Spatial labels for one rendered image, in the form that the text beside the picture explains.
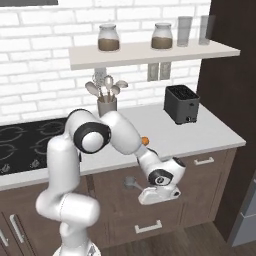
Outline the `brown wooden cabinet door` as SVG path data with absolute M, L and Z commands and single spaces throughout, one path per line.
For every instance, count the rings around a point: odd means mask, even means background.
M 61 245 L 59 222 L 40 216 L 35 209 L 46 183 L 0 191 L 0 229 L 8 238 L 5 247 L 0 239 L 0 256 L 52 256 Z M 20 243 L 9 216 L 15 214 L 24 243 Z

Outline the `white wall shelf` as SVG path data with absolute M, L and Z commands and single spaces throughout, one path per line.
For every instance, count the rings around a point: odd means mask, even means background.
M 114 52 L 99 51 L 95 45 L 72 47 L 69 49 L 71 70 L 222 58 L 239 55 L 239 49 L 215 41 L 211 41 L 208 45 L 200 45 L 197 39 L 191 39 L 187 47 L 174 45 L 169 50 L 152 49 L 149 42 L 124 43 L 118 51 Z

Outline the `white wall socket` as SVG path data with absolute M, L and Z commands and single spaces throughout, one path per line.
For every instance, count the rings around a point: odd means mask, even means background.
M 94 76 L 96 80 L 101 80 L 107 75 L 107 71 L 105 68 L 95 68 Z

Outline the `grey utensil pot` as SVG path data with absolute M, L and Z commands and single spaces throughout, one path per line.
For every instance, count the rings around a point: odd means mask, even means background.
M 98 114 L 102 117 L 109 111 L 116 111 L 117 110 L 117 99 L 113 101 L 108 100 L 107 96 L 104 96 L 104 100 L 97 100 L 97 107 L 98 107 Z

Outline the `clear drinking glass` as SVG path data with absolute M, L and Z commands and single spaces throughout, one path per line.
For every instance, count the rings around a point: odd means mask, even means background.
M 210 43 L 214 23 L 215 23 L 214 15 L 203 15 L 201 17 L 199 41 L 198 41 L 200 45 L 208 45 Z
M 192 20 L 191 16 L 180 16 L 178 18 L 177 45 L 179 47 L 186 47 L 189 43 Z

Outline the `brown wooden open drawer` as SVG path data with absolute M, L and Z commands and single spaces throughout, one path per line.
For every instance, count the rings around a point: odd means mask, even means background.
M 180 221 L 181 200 L 171 200 L 154 205 L 141 205 L 137 188 L 128 189 L 124 179 L 132 176 L 146 188 L 147 179 L 138 166 L 117 169 L 87 177 L 87 190 L 100 204 L 100 218 L 88 231 L 100 248 L 121 245 L 174 230 Z M 162 228 L 136 234 L 134 226 L 146 227 L 161 220 Z

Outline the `grey steel fridge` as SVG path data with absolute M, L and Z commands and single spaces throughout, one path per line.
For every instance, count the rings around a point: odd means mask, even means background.
M 256 172 L 236 218 L 228 244 L 232 247 L 256 240 Z

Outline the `black hob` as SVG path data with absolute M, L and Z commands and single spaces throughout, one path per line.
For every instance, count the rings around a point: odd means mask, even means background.
M 0 176 L 46 168 L 47 144 L 65 123 L 57 118 L 0 126 Z

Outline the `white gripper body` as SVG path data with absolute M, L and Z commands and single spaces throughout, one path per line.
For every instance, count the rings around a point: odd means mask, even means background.
M 177 199 L 180 195 L 181 192 L 178 188 L 175 188 L 173 191 L 158 191 L 156 187 L 148 187 L 141 192 L 138 200 L 142 205 L 152 205 Z

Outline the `metal whisk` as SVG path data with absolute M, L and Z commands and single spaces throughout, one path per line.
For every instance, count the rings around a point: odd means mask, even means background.
M 94 84 L 97 87 L 98 91 L 99 91 L 99 97 L 103 98 L 103 92 L 102 92 L 102 82 L 103 82 L 103 72 L 102 71 L 96 71 L 94 73 Z

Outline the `dark brown tall cabinet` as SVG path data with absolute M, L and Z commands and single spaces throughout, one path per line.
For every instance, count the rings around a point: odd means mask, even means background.
M 256 172 L 256 0 L 212 0 L 211 39 L 240 51 L 238 57 L 201 62 L 201 103 L 239 134 L 237 149 L 214 221 L 227 239 Z

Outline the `brown wooden drawer front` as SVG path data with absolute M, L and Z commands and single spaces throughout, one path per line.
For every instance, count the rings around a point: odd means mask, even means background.
M 178 187 L 182 195 L 180 225 L 190 227 L 212 221 L 218 210 L 222 194 L 233 164 L 236 149 L 209 152 L 188 157 L 185 174 Z M 214 158 L 213 163 L 196 166 L 194 160 Z

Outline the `black toaster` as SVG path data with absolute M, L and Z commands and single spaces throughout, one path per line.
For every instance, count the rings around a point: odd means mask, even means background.
M 200 97 L 186 85 L 172 85 L 165 88 L 165 112 L 177 124 L 197 121 Z

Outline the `dark range hood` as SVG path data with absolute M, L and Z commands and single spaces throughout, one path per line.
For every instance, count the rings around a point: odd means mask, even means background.
M 0 7 L 28 7 L 48 5 L 58 5 L 58 0 L 0 0 Z

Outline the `grey wall socket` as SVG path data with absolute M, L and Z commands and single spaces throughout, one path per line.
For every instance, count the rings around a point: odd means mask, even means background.
M 161 80 L 169 80 L 171 73 L 171 63 L 170 62 L 162 62 L 160 64 L 160 79 Z
M 158 72 L 159 72 L 159 64 L 158 63 L 150 63 L 148 65 L 147 80 L 148 81 L 157 81 L 158 80 Z

